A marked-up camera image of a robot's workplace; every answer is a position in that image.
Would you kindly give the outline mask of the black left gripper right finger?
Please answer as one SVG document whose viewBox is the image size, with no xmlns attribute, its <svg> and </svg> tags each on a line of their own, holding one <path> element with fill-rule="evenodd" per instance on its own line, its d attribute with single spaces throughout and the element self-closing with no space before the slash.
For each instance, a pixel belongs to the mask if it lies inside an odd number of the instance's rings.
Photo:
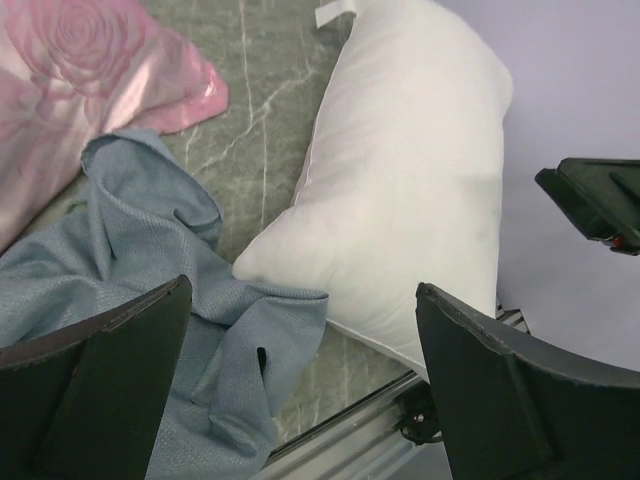
<svg viewBox="0 0 640 480">
<path fill-rule="evenodd" d="M 639 374 L 422 283 L 416 317 L 455 479 L 636 479 Z"/>
</svg>

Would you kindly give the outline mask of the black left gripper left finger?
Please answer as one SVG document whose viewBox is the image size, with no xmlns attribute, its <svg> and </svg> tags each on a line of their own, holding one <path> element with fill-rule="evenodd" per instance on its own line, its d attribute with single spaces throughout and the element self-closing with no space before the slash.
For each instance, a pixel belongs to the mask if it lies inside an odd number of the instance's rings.
<svg viewBox="0 0 640 480">
<path fill-rule="evenodd" d="M 191 298 L 191 282 L 180 275 L 2 349 L 2 478 L 144 478 Z"/>
</svg>

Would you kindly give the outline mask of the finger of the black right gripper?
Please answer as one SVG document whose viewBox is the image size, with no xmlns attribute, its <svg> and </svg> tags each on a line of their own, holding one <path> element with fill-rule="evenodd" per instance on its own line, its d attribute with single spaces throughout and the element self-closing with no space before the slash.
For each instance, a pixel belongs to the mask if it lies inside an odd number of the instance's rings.
<svg viewBox="0 0 640 480">
<path fill-rule="evenodd" d="M 639 161 L 565 158 L 535 176 L 588 240 L 619 254 L 639 254 Z"/>
</svg>

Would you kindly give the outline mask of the blue-grey pillowcase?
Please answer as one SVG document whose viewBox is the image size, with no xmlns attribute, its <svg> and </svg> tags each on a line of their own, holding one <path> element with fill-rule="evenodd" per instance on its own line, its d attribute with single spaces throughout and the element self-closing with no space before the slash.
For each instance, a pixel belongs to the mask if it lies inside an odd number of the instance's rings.
<svg viewBox="0 0 640 480">
<path fill-rule="evenodd" d="M 56 223 L 1 258 L 1 342 L 106 312 L 169 280 L 192 284 L 186 336 L 147 475 L 247 479 L 320 345 L 328 297 L 241 281 L 216 252 L 214 199 L 145 130 L 90 142 L 87 183 Z"/>
</svg>

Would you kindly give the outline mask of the white pillow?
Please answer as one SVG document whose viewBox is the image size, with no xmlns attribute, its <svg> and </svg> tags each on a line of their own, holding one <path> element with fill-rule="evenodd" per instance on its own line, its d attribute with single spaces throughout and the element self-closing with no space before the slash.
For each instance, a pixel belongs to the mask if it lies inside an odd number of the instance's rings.
<svg viewBox="0 0 640 480">
<path fill-rule="evenodd" d="M 512 78 L 436 2 L 333 1 L 315 21 L 345 13 L 292 203 L 233 272 L 327 293 L 330 324 L 424 374 L 420 283 L 495 312 Z"/>
</svg>

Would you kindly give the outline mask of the pink satin rose pillow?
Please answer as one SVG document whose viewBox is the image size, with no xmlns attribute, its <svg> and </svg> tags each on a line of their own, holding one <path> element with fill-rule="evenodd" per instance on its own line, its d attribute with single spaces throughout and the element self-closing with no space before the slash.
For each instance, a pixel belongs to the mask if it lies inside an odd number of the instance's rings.
<svg viewBox="0 0 640 480">
<path fill-rule="evenodd" d="M 227 105 L 214 66 L 137 1 L 3 2 L 2 245 L 74 180 L 91 139 L 175 133 Z"/>
</svg>

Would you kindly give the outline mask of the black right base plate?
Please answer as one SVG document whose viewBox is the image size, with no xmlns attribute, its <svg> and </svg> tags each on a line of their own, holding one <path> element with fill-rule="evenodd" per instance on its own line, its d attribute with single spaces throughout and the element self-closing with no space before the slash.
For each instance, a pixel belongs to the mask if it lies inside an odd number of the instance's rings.
<svg viewBox="0 0 640 480">
<path fill-rule="evenodd" d="M 399 432 L 415 445 L 435 444 L 443 441 L 431 386 L 421 382 L 397 398 L 401 411 Z"/>
</svg>

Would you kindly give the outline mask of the aluminium frame rail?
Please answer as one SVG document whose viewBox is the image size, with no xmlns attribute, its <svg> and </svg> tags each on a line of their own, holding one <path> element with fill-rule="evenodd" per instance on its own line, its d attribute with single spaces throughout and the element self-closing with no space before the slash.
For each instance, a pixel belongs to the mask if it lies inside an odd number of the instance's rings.
<svg viewBox="0 0 640 480">
<path fill-rule="evenodd" d="M 327 328 L 276 420 L 278 445 L 258 478 L 450 478 L 443 443 L 418 446 L 399 432 L 397 398 L 421 382 L 397 361 Z"/>
</svg>

